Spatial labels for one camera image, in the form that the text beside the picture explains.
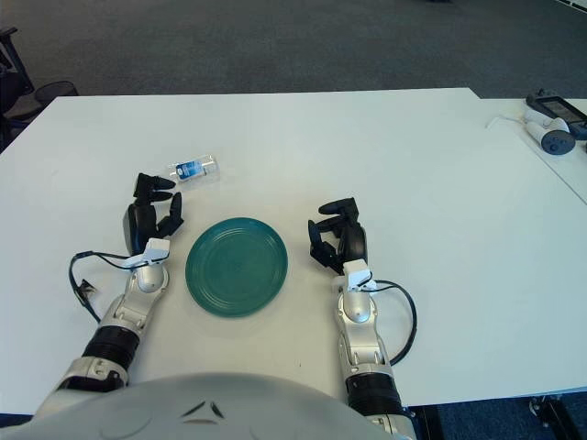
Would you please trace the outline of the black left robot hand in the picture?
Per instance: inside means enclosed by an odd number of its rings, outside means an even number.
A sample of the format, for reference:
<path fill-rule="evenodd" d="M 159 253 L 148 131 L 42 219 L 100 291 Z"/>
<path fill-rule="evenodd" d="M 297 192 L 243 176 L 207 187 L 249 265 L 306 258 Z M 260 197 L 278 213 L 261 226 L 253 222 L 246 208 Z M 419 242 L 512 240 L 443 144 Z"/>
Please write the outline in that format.
<path fill-rule="evenodd" d="M 134 201 L 123 217 L 127 250 L 131 256 L 141 254 L 151 238 L 172 236 L 183 224 L 183 198 L 171 193 L 176 183 L 161 176 L 140 173 L 133 193 Z M 160 221 L 154 203 L 170 201 L 169 213 Z"/>

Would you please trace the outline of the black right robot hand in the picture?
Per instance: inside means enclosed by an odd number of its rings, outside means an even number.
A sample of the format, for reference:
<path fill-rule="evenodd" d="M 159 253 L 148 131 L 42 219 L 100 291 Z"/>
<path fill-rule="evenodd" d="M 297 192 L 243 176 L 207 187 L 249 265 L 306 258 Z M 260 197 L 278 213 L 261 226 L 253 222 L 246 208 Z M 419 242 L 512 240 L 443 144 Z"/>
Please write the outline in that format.
<path fill-rule="evenodd" d="M 307 222 L 310 256 L 338 275 L 344 273 L 345 263 L 360 259 L 368 262 L 366 232 L 359 222 L 355 199 L 349 197 L 326 203 L 318 208 L 318 212 L 328 218 L 318 223 Z M 338 246 L 323 241 L 321 236 L 324 233 L 332 233 L 338 239 Z"/>

